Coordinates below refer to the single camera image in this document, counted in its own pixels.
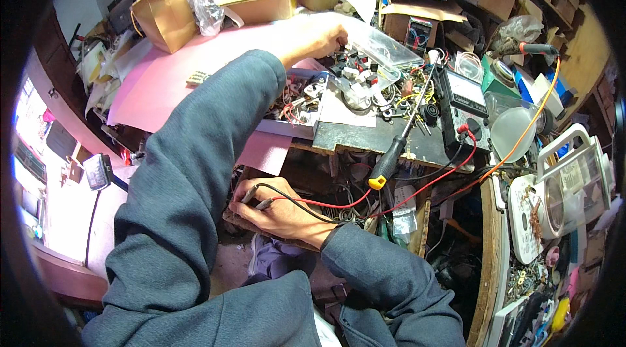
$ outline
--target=screwdriver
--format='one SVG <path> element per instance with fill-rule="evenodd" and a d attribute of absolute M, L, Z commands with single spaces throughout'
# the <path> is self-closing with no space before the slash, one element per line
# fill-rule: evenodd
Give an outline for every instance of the screwdriver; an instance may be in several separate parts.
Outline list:
<path fill-rule="evenodd" d="M 413 125 L 413 120 L 415 120 L 415 115 L 418 113 L 417 106 L 413 109 L 413 113 L 409 118 L 409 121 L 406 123 L 404 127 L 404 131 L 402 135 L 396 135 L 391 141 L 391 146 L 387 153 L 383 154 L 380 160 L 374 166 L 372 170 L 372 174 L 367 180 L 370 188 L 379 190 L 385 187 L 387 180 L 391 177 L 391 175 L 395 172 L 395 166 L 397 165 L 397 159 L 402 154 L 402 150 L 404 146 L 406 146 L 406 136 L 409 134 L 409 130 Z"/>

